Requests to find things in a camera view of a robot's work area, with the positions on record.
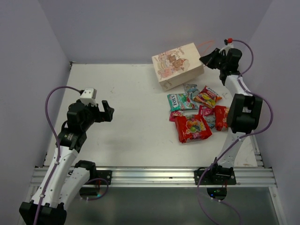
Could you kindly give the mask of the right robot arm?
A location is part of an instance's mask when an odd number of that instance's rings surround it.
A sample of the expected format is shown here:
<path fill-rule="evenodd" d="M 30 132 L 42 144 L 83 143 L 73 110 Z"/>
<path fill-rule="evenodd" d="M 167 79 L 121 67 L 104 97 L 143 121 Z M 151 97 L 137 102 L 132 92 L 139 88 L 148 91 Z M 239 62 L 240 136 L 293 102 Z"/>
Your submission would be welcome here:
<path fill-rule="evenodd" d="M 213 162 L 213 170 L 209 172 L 209 179 L 214 184 L 219 184 L 225 179 L 224 170 L 233 170 L 243 141 L 258 127 L 261 114 L 262 98 L 250 93 L 238 70 L 241 57 L 242 52 L 239 49 L 216 48 L 212 53 L 200 58 L 208 68 L 220 71 L 219 79 L 233 97 L 226 119 L 227 137 L 220 154 Z"/>

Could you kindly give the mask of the printed bear paper bag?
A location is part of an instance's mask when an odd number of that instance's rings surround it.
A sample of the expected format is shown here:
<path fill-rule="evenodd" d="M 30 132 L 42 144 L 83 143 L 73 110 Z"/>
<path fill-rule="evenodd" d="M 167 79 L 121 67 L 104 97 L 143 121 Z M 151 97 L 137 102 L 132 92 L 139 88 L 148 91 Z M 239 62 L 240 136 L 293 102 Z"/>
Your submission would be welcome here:
<path fill-rule="evenodd" d="M 201 54 L 194 43 L 152 56 L 157 80 L 163 91 L 171 90 L 204 73 Z"/>

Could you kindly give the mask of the large red candy bag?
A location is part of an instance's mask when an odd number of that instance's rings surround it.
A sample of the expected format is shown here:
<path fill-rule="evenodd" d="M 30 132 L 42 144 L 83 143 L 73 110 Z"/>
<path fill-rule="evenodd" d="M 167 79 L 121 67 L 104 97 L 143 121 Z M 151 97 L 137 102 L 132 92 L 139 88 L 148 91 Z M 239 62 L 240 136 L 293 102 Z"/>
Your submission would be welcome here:
<path fill-rule="evenodd" d="M 209 125 L 199 114 L 177 117 L 175 126 L 180 143 L 205 140 L 212 136 Z"/>

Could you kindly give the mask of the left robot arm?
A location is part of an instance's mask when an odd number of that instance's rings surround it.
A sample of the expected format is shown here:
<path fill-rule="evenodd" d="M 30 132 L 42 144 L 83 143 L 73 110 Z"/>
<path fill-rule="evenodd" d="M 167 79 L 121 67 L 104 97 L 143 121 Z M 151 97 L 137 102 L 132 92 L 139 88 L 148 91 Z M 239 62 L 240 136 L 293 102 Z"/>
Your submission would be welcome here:
<path fill-rule="evenodd" d="M 87 139 L 87 130 L 94 123 L 110 122 L 114 109 L 103 100 L 104 111 L 98 105 L 81 100 L 68 107 L 67 120 L 58 134 L 58 143 L 50 166 L 38 190 L 29 202 L 22 202 L 19 212 L 27 225 L 63 225 L 67 210 L 85 184 L 106 179 L 98 177 L 96 164 L 91 161 L 74 161 Z"/>

